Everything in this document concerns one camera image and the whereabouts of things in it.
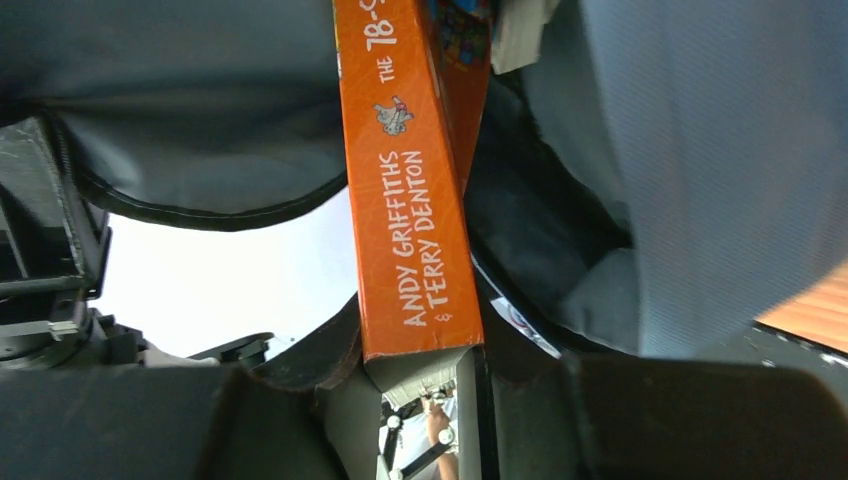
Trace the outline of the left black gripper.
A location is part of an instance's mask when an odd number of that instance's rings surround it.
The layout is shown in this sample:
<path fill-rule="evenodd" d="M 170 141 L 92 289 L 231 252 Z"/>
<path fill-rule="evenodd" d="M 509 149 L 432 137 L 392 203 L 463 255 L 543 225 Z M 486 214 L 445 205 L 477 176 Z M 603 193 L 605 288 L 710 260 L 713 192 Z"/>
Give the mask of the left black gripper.
<path fill-rule="evenodd" d="M 2 126 L 2 367 L 142 362 L 142 333 L 90 305 L 103 290 L 111 239 L 108 213 L 78 192 L 52 123 Z"/>

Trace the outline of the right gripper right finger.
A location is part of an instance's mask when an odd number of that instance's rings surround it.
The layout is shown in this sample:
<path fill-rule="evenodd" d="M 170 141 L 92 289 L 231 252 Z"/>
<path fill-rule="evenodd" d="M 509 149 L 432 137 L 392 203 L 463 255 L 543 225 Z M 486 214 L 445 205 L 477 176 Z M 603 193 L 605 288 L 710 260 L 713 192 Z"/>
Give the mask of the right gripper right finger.
<path fill-rule="evenodd" d="M 467 479 L 843 479 L 847 359 L 755 327 L 695 361 L 554 358 L 482 309 Z"/>

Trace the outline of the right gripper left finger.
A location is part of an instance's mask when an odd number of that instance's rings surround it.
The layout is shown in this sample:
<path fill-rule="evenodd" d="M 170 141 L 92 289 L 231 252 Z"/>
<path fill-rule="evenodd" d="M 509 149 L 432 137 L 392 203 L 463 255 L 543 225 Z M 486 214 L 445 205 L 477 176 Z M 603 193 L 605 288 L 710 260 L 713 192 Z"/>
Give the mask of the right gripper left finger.
<path fill-rule="evenodd" d="M 255 367 L 1 375 L 5 479 L 372 479 L 380 394 L 356 299 Z"/>

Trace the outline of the orange treehouse book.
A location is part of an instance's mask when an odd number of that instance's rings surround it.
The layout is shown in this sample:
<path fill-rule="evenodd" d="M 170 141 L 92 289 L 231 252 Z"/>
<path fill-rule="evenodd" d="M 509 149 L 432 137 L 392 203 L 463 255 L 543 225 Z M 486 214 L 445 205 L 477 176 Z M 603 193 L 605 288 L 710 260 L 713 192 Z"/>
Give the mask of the orange treehouse book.
<path fill-rule="evenodd" d="M 463 193 L 490 57 L 442 57 L 429 1 L 334 5 L 366 370 L 402 405 L 483 341 Z"/>

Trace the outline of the blue-grey backpack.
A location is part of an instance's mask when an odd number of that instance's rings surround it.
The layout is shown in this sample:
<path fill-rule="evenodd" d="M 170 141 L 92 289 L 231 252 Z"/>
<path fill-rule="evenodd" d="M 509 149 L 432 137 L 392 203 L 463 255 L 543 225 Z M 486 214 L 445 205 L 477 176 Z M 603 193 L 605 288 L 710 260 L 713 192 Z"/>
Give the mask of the blue-grey backpack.
<path fill-rule="evenodd" d="M 336 2 L 5 1 L 1 128 L 49 120 L 141 222 L 350 201 Z M 535 63 L 491 45 L 467 239 L 542 336 L 690 359 L 846 260 L 845 2 L 560 1 Z"/>

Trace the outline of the dark blue treehouse book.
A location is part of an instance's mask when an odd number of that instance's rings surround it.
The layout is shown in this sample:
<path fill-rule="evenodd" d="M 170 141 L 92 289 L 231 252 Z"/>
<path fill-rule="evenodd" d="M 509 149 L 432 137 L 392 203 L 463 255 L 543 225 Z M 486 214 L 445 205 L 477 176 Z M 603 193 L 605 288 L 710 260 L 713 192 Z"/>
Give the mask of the dark blue treehouse book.
<path fill-rule="evenodd" d="M 505 0 L 498 2 L 491 45 L 495 74 L 508 73 L 535 63 L 545 26 L 560 0 Z"/>

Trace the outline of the light blue treehouse book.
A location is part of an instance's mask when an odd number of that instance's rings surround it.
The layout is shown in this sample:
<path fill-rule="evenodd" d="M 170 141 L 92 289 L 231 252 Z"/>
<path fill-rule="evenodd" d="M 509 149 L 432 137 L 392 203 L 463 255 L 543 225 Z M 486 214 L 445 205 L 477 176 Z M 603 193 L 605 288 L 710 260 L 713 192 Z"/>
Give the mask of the light blue treehouse book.
<path fill-rule="evenodd" d="M 437 0 L 428 7 L 445 61 L 463 71 L 483 69 L 491 45 L 490 2 Z"/>

